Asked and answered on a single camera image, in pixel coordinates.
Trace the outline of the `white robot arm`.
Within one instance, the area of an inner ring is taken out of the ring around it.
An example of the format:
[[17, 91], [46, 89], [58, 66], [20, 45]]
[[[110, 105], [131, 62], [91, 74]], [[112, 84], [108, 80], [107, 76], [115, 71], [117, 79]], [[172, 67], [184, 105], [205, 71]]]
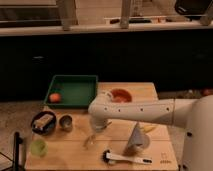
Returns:
[[109, 119], [173, 125], [185, 129], [180, 171], [213, 171], [213, 95], [199, 99], [113, 103], [110, 92], [99, 93], [88, 108], [95, 132]]

